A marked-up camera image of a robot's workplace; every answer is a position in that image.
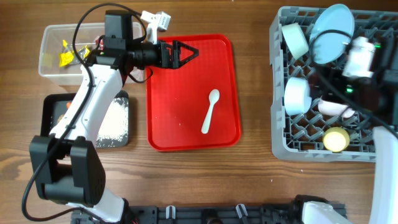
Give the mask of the yellow cup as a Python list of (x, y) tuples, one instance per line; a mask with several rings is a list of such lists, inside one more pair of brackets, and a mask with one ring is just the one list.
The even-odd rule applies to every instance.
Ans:
[(327, 129), (323, 136), (324, 147), (332, 152), (341, 152), (345, 150), (349, 142), (350, 138), (348, 132), (339, 127)]

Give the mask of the pink cup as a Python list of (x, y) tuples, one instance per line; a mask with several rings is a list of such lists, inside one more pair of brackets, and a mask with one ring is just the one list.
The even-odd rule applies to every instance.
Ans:
[(318, 102), (318, 110), (321, 114), (328, 116), (339, 115), (342, 118), (350, 118), (355, 114), (355, 110), (352, 110), (347, 105), (325, 101), (320, 99)]

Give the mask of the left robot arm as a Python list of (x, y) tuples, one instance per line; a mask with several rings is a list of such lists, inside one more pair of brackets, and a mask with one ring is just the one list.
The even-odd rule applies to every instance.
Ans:
[(80, 58), (83, 81), (69, 109), (47, 135), (30, 143), (33, 175), (28, 188), (41, 199), (87, 214), (98, 223), (137, 223), (126, 199), (105, 186), (106, 174), (96, 151), (100, 126), (114, 97), (135, 68), (178, 69), (183, 42), (159, 40), (170, 16), (164, 12), (136, 12), (111, 3), (104, 34), (96, 47)]

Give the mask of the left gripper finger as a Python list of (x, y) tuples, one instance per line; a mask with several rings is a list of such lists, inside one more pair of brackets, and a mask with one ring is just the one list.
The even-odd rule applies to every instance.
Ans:
[(185, 49), (191, 51), (193, 53), (193, 56), (198, 56), (199, 55), (199, 50), (194, 48), (194, 47), (192, 47), (192, 46), (190, 46), (190, 45), (187, 45), (187, 44), (185, 44), (183, 42), (180, 42), (180, 46), (182, 48), (185, 48)]
[(198, 54), (192, 54), (192, 55), (186, 57), (185, 59), (180, 60), (180, 61), (178, 62), (178, 67), (179, 67), (179, 68), (183, 67), (185, 64), (187, 64), (188, 62), (192, 61), (192, 60), (195, 59), (197, 56), (198, 56)]

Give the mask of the white plastic spoon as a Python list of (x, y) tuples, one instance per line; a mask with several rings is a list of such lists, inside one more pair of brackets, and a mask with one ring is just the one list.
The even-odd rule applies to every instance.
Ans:
[(211, 123), (211, 117), (212, 117), (212, 113), (213, 113), (213, 108), (214, 105), (218, 102), (220, 98), (220, 92), (217, 89), (214, 89), (210, 92), (209, 94), (209, 108), (207, 111), (207, 114), (205, 116), (205, 119), (203, 121), (203, 125), (201, 127), (201, 132), (203, 134), (207, 134), (209, 132), (210, 129), (210, 123)]

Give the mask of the light blue plate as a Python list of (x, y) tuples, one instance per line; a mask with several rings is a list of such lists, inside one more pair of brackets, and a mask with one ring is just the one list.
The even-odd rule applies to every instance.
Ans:
[(320, 36), (314, 43), (311, 53), (318, 64), (326, 64), (336, 60), (345, 51), (344, 43), (349, 43), (354, 33), (354, 17), (344, 4), (335, 4), (323, 11), (310, 34), (310, 42), (326, 30), (339, 30), (349, 35), (327, 33)]

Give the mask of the yellow silver wrapper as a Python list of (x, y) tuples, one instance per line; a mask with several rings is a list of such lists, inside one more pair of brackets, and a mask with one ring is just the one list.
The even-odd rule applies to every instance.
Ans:
[[(86, 45), (77, 52), (79, 57), (84, 60), (91, 51)], [(80, 61), (77, 59), (77, 56), (73, 51), (72, 44), (69, 44), (66, 40), (63, 40), (63, 52), (59, 54), (59, 67), (77, 65), (79, 63)]]

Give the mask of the blue bowl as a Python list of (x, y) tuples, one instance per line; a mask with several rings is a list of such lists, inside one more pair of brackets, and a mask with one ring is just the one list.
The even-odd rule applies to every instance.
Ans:
[(304, 78), (290, 78), (284, 91), (285, 112), (289, 116), (306, 113), (311, 104), (312, 97), (308, 81)]

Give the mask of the white rice pile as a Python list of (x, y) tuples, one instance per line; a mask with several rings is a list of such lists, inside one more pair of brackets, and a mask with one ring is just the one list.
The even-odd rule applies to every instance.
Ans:
[(129, 100), (114, 98), (100, 126), (96, 140), (97, 147), (121, 147), (127, 144), (129, 136)]

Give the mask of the green bowl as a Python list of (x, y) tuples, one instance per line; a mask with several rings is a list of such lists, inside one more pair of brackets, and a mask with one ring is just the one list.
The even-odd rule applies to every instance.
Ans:
[(282, 35), (294, 59), (308, 52), (308, 42), (298, 23), (282, 26)]

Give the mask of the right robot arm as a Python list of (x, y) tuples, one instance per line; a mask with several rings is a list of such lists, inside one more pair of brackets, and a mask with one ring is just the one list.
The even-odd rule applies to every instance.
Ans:
[(317, 65), (319, 79), (347, 108), (373, 121), (376, 166), (369, 221), (397, 223), (397, 42), (357, 37), (348, 45), (348, 61), (338, 81), (332, 70)]

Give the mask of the brown food scrap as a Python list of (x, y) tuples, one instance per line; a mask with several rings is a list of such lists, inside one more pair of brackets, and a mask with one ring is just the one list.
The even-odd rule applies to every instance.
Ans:
[(62, 114), (62, 115), (60, 115), (60, 116), (58, 117), (57, 124), (58, 124), (59, 122), (61, 122), (61, 120), (63, 119), (63, 117), (64, 117), (64, 114)]

